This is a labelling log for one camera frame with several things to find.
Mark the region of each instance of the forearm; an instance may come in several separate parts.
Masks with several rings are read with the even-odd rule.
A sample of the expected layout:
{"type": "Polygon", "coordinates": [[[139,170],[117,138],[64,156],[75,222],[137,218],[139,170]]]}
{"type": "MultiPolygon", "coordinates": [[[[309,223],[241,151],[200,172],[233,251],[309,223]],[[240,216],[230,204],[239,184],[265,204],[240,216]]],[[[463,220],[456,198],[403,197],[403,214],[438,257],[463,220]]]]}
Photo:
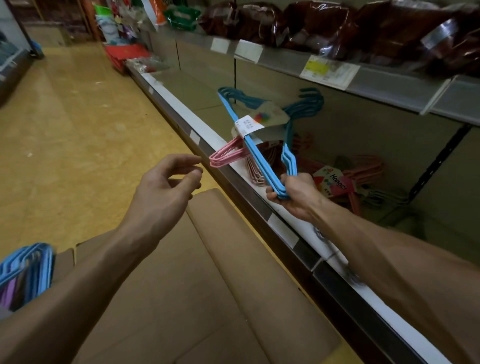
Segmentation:
{"type": "Polygon", "coordinates": [[[0,327],[1,363],[69,363],[139,264],[128,237],[116,231],[65,279],[0,327]]]}
{"type": "Polygon", "coordinates": [[[479,269],[326,199],[310,209],[315,225],[382,300],[453,363],[480,363],[479,269]]]}

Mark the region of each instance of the white bucket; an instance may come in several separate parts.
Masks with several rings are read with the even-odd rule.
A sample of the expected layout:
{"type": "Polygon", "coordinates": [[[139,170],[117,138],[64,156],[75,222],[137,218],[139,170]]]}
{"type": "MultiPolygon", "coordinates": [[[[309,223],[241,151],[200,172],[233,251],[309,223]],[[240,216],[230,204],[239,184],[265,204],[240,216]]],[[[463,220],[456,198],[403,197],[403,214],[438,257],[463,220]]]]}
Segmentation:
{"type": "Polygon", "coordinates": [[[113,20],[112,16],[97,15],[96,22],[102,29],[103,36],[105,37],[105,41],[107,43],[116,41],[120,38],[117,23],[115,20],[113,20]]]}

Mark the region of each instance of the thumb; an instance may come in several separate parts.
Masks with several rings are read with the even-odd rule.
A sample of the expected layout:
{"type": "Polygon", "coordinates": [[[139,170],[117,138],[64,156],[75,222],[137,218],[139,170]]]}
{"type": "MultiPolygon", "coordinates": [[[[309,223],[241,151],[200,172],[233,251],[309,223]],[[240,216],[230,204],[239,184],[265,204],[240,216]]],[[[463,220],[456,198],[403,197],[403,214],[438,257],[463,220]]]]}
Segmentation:
{"type": "Polygon", "coordinates": [[[202,172],[193,170],[182,178],[181,182],[175,189],[181,190],[184,194],[190,195],[197,188],[200,188],[200,180],[202,179],[202,172]]]}

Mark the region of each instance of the store aisle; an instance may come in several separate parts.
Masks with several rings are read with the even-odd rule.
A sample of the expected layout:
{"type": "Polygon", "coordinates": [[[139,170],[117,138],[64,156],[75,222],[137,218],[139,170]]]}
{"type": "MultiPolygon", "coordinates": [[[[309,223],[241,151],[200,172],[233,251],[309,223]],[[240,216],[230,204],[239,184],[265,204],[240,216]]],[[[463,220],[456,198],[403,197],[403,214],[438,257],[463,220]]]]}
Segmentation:
{"type": "MultiPolygon", "coordinates": [[[[0,109],[0,258],[114,228],[142,174],[190,150],[99,44],[45,49],[0,109]]],[[[205,173],[202,190],[218,187],[205,173]]]]}

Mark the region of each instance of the person's left hand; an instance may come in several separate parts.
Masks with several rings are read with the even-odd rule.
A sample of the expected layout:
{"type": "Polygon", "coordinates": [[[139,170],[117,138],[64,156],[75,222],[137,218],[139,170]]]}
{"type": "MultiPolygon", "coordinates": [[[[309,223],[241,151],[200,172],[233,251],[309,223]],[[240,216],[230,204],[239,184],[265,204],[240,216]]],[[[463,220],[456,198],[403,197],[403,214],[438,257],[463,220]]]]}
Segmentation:
{"type": "Polygon", "coordinates": [[[145,258],[177,224],[192,192],[202,185],[201,162],[191,154],[169,154],[145,173],[117,232],[145,258]],[[170,178],[184,174],[182,179],[170,178]]]}

